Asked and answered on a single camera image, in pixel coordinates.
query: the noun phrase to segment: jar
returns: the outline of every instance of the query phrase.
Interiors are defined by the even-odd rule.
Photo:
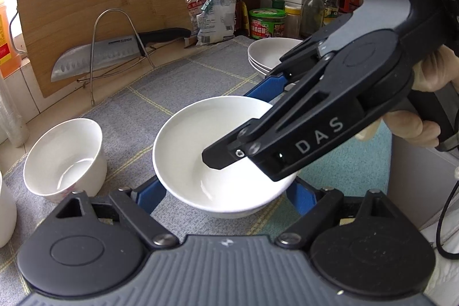
[[[250,13],[250,36],[253,39],[283,37],[285,11],[281,9],[253,9]]]
[[[285,31],[287,38],[298,39],[301,26],[301,7],[285,6]]]

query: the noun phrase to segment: plastic wrap roll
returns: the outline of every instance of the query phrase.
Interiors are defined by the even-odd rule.
[[[24,118],[19,114],[11,98],[5,80],[0,76],[0,127],[13,146],[20,147],[29,137]]]

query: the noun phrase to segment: green jar lid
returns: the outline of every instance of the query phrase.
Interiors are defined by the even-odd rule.
[[[249,14],[252,17],[261,17],[265,19],[285,17],[285,11],[282,9],[253,9]]]

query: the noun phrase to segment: santoku knife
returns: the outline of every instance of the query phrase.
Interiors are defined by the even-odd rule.
[[[177,38],[188,38],[191,32],[184,28],[168,28],[139,33],[142,44],[162,43]],[[135,35],[106,39],[94,44],[94,70],[129,61],[143,55]],[[54,64],[51,82],[89,73],[91,44],[77,46],[65,51]]]

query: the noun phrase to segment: white plate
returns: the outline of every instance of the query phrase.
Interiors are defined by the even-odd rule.
[[[153,145],[153,166],[163,186],[176,198],[213,217],[240,218],[269,204],[293,182],[269,179],[245,157],[223,170],[204,164],[201,153],[271,104],[244,96],[209,98],[174,114]]]
[[[269,72],[281,63],[279,59],[283,55],[301,42],[303,41],[292,38],[259,39],[249,46],[247,53],[258,66]]]
[[[260,68],[259,66],[256,66],[253,60],[251,60],[250,58],[249,58],[249,64],[252,66],[252,68],[254,68],[258,73],[260,73],[263,76],[266,76],[269,73],[268,71]]]

